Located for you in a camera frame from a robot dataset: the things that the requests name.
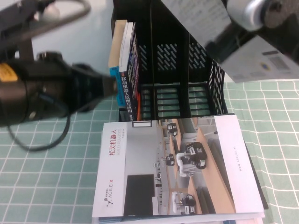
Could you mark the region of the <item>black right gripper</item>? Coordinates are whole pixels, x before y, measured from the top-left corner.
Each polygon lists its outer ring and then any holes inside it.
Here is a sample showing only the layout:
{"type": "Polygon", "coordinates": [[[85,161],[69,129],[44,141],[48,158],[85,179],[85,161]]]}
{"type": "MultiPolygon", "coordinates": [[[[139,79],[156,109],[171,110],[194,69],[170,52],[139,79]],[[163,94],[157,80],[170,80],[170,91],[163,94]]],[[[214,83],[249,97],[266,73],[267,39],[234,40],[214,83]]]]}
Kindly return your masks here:
{"type": "Polygon", "coordinates": [[[281,50],[281,29],[263,27],[258,31],[247,31],[240,25],[228,25],[213,41],[210,41],[205,50],[217,63],[223,63],[232,53],[243,48],[255,38],[260,38],[277,50],[281,50]]]}

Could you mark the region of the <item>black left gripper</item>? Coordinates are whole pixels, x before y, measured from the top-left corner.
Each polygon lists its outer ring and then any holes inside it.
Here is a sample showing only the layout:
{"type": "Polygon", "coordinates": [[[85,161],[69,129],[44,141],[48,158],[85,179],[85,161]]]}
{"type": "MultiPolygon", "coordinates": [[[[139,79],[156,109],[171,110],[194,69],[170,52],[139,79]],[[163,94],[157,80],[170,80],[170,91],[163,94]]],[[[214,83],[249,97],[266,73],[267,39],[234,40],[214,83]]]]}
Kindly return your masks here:
{"type": "Polygon", "coordinates": [[[92,111],[102,99],[116,95],[115,77],[104,76],[83,63],[69,65],[68,72],[71,79],[67,91],[69,112],[92,111]]]}

